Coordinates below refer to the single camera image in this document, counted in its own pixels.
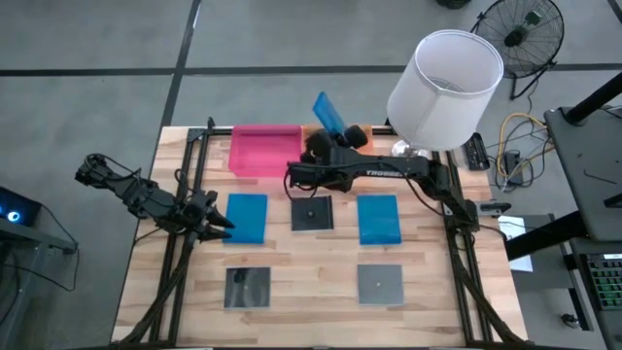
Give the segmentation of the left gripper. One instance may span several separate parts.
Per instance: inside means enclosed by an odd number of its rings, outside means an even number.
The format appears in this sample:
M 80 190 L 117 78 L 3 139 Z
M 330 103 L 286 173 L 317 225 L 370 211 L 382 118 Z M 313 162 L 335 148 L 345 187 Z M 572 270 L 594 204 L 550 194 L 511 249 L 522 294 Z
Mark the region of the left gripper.
M 228 239 L 231 235 L 223 230 L 209 227 L 207 221 L 217 227 L 234 228 L 234 224 L 223 216 L 215 204 L 208 205 L 205 201 L 187 201 L 179 212 L 179 225 L 196 231 L 201 242 Z

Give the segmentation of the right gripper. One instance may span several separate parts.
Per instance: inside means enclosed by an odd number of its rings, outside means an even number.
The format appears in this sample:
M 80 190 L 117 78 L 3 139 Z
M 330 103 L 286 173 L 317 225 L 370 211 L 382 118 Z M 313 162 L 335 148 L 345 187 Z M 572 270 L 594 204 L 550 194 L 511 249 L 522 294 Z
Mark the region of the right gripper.
M 358 125 L 349 126 L 343 133 L 351 148 L 359 149 L 368 143 L 365 132 Z M 301 155 L 302 167 L 336 167 L 353 163 L 360 154 L 343 147 L 334 147 L 334 140 L 325 129 L 310 134 L 305 141 L 306 151 Z

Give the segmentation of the blue plastic case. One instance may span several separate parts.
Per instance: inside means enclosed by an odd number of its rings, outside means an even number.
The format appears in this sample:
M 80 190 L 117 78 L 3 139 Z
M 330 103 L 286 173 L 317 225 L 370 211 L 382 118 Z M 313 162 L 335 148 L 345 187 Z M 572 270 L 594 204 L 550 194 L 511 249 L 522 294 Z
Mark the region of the blue plastic case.
M 395 195 L 359 195 L 357 208 L 361 245 L 399 245 L 402 242 Z
M 227 244 L 262 245 L 264 243 L 267 215 L 267 195 L 257 193 L 231 193 L 226 206 L 226 218 L 234 224 L 227 228 Z
M 324 129 L 330 134 L 344 133 L 346 129 L 345 123 L 324 91 L 319 93 L 312 111 Z

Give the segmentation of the clear black-tray jewel case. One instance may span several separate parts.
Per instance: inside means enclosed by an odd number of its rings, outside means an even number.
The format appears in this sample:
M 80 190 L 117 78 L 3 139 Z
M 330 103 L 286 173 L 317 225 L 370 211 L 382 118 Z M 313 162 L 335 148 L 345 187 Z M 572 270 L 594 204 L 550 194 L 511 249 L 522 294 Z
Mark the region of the clear black-tray jewel case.
M 404 305 L 401 265 L 359 264 L 357 273 L 360 305 Z
M 225 309 L 256 309 L 270 306 L 269 267 L 228 267 L 225 277 Z
M 334 229 L 330 196 L 297 198 L 292 202 L 292 231 Z

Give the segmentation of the pink translucent plastic bin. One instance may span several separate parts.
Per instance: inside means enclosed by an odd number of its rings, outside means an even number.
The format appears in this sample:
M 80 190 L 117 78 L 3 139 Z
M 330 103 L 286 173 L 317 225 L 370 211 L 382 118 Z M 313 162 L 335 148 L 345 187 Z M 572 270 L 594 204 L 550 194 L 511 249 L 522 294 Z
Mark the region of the pink translucent plastic bin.
M 302 128 L 293 124 L 237 125 L 228 167 L 238 177 L 282 178 L 302 153 Z

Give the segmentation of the white shade table lamp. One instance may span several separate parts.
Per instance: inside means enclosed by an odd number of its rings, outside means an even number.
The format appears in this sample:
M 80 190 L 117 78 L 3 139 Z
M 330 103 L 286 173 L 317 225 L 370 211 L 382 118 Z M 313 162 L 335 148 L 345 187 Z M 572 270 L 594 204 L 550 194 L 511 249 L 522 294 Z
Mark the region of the white shade table lamp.
M 387 102 L 395 154 L 452 151 L 468 141 L 504 75 L 495 47 L 456 29 L 423 38 Z

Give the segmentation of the black power strip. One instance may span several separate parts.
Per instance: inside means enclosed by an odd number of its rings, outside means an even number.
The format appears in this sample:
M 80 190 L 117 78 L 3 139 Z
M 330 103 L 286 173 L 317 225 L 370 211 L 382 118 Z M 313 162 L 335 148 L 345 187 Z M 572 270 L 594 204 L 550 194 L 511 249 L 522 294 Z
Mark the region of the black power strip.
M 474 132 L 462 146 L 466 167 L 471 171 L 484 171 L 490 168 L 490 161 L 481 135 Z

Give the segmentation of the grey side stand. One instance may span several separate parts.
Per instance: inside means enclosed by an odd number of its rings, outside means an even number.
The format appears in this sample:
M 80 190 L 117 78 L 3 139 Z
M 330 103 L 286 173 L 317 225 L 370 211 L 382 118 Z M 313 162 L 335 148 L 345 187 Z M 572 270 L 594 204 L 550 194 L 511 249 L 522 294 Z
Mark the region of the grey side stand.
M 0 219 L 0 350 L 13 349 L 50 249 L 73 255 L 77 244 Z

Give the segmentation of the white paper sheet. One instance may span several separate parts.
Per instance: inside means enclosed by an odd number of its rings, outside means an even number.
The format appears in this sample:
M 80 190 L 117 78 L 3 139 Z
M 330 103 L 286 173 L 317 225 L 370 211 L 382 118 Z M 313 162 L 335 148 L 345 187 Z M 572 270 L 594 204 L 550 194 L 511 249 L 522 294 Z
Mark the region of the white paper sheet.
M 507 241 L 525 234 L 525 221 L 520 217 L 499 216 L 499 229 L 505 235 Z M 509 262 L 510 269 L 520 272 L 533 272 L 532 258 L 527 255 Z

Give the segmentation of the black computer with blue light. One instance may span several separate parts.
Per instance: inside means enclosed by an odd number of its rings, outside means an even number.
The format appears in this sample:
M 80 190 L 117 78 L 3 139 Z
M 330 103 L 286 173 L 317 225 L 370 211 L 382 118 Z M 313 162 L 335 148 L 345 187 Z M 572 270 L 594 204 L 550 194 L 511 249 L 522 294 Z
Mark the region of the black computer with blue light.
M 41 207 L 37 201 L 0 187 L 0 218 L 12 224 L 33 227 Z

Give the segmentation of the black floor fan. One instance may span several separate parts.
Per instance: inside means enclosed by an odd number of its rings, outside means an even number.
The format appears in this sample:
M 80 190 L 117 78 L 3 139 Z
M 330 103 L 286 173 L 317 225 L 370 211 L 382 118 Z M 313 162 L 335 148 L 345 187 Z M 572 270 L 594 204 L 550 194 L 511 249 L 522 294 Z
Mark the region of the black floor fan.
M 518 80 L 531 78 L 531 88 L 549 69 L 565 38 L 565 21 L 552 0 L 497 0 L 477 16 L 471 32 L 493 45 L 504 64 L 503 76 L 511 81 L 510 98 L 527 91 L 516 90 Z

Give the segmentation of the black desk leg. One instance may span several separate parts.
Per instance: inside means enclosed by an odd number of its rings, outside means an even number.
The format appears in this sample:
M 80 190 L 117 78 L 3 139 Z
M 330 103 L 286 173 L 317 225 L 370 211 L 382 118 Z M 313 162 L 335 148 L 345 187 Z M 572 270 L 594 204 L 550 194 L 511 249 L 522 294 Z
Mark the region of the black desk leg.
M 573 238 L 586 236 L 587 228 L 580 213 L 575 211 L 542 227 L 527 228 L 524 234 L 507 240 L 505 251 L 507 258 L 513 261 Z

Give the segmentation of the black pole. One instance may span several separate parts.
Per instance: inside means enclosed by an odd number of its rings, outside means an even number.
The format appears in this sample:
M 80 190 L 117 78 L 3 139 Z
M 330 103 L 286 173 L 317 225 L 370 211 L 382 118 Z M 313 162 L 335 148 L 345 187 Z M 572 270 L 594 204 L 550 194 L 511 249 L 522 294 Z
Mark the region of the black pole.
M 599 87 L 592 94 L 564 113 L 564 119 L 572 125 L 583 125 L 584 121 L 607 102 L 622 93 L 622 71 Z

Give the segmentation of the backlit computer keyboard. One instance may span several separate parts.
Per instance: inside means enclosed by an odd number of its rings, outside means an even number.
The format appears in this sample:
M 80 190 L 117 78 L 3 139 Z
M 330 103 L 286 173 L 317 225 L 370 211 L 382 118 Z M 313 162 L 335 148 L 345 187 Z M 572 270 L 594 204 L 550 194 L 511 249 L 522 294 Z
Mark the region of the backlit computer keyboard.
M 622 310 L 622 254 L 590 254 L 583 260 L 599 309 Z

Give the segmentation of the black aluminium table frame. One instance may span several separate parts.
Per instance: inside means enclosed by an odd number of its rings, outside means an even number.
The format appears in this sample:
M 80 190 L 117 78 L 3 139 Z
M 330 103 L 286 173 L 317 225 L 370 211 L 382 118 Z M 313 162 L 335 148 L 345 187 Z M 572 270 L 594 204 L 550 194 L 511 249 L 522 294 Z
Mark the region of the black aluminium table frame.
M 193 198 L 193 192 L 204 182 L 210 143 L 223 137 L 232 139 L 237 129 L 236 126 L 216 126 L 213 120 L 209 120 L 202 127 L 167 126 L 162 130 L 156 147 L 158 153 L 174 136 L 186 137 L 179 169 L 185 177 L 177 187 L 178 194 Z M 456 289 L 463 347 L 487 350 L 532 347 L 532 342 L 510 329 L 484 295 L 472 237 L 482 228 L 497 234 L 501 231 L 479 223 L 478 204 L 463 197 L 459 172 L 451 158 L 443 164 L 438 153 L 434 152 L 431 162 L 436 162 L 446 173 L 444 179 L 447 181 L 447 191 L 443 197 L 437 195 L 434 198 L 440 208 L 432 209 L 432 212 L 444 224 L 447 260 Z M 155 299 L 134 328 L 123 338 L 112 339 L 107 350 L 180 350 L 178 336 L 191 267 L 191 250 L 187 248 L 187 235 L 184 232 L 165 227 L 161 238 L 165 244 Z

